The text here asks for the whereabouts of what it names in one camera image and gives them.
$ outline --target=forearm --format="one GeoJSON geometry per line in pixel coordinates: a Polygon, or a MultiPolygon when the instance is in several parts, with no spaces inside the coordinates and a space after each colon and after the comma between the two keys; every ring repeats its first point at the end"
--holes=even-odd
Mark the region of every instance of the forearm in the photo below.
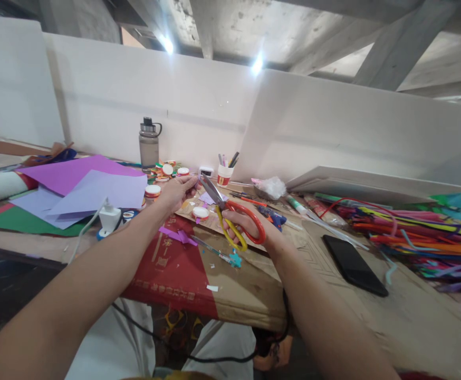
{"type": "Polygon", "coordinates": [[[167,216],[167,208],[154,203],[56,276],[1,331],[0,378],[63,378],[85,334],[130,283],[167,216]]]}
{"type": "Polygon", "coordinates": [[[398,378],[371,333],[307,267],[292,244],[274,236],[265,247],[289,297],[297,328],[324,378],[398,378]]]}

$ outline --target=scissors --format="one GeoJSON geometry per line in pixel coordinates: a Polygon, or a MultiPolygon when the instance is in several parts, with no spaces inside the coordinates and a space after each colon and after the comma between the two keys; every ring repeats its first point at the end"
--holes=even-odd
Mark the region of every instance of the scissors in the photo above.
{"type": "Polygon", "coordinates": [[[240,251],[246,251],[248,249],[248,244],[246,244],[245,239],[237,230],[236,225],[234,225],[234,223],[232,223],[230,220],[224,219],[222,217],[221,210],[224,210],[225,208],[228,208],[231,211],[240,210],[244,214],[248,215],[252,219],[252,221],[255,223],[255,225],[257,226],[259,237],[258,239],[256,239],[253,236],[251,236],[247,230],[243,229],[243,231],[246,233],[246,236],[248,236],[248,238],[251,241],[253,241],[255,244],[263,244],[266,241],[266,232],[264,230],[264,226],[262,225],[260,220],[257,218],[257,216],[250,209],[248,209],[245,206],[241,206],[239,203],[229,201],[229,200],[224,201],[222,195],[220,194],[218,189],[215,187],[215,185],[209,180],[207,175],[203,173],[203,176],[204,176],[204,180],[202,180],[201,183],[204,186],[204,189],[206,190],[206,192],[211,197],[211,199],[216,203],[215,210],[216,210],[216,213],[218,214],[218,218],[220,219],[220,226],[222,227],[222,231],[224,231],[224,235],[229,241],[229,243],[231,244],[231,246],[240,251]],[[238,240],[241,243],[241,246],[234,243],[234,240],[231,239],[227,230],[224,229],[224,220],[228,224],[229,228],[236,234],[238,240]]]}

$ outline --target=white pants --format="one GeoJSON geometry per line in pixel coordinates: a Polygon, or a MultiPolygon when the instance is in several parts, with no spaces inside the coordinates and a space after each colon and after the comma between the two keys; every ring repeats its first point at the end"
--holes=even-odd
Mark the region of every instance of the white pants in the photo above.
{"type": "MultiPolygon", "coordinates": [[[[151,307],[124,298],[116,300],[116,304],[137,323],[153,331],[151,307]]],[[[251,327],[212,320],[202,329],[192,355],[242,358],[254,349],[255,336],[251,327]]],[[[88,331],[65,379],[151,377],[154,369],[153,338],[110,307],[88,331]]],[[[182,371],[202,372],[217,380],[252,380],[253,361],[202,364],[188,360],[182,371]]]]}

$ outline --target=black phone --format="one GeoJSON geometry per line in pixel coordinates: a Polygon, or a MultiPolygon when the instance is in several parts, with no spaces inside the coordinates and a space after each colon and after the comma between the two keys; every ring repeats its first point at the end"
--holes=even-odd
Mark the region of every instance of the black phone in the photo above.
{"type": "Polygon", "coordinates": [[[324,235],[322,239],[347,282],[380,297],[389,295],[352,244],[329,235],[324,235]]]}

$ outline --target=plastic bag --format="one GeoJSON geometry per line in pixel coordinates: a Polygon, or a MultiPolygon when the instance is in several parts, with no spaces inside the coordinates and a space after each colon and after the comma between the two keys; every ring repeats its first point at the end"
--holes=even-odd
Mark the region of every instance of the plastic bag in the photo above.
{"type": "Polygon", "coordinates": [[[259,184],[256,184],[256,186],[260,190],[266,192],[269,195],[269,197],[274,201],[279,200],[280,197],[287,191],[285,184],[278,177],[265,179],[259,184]]]}

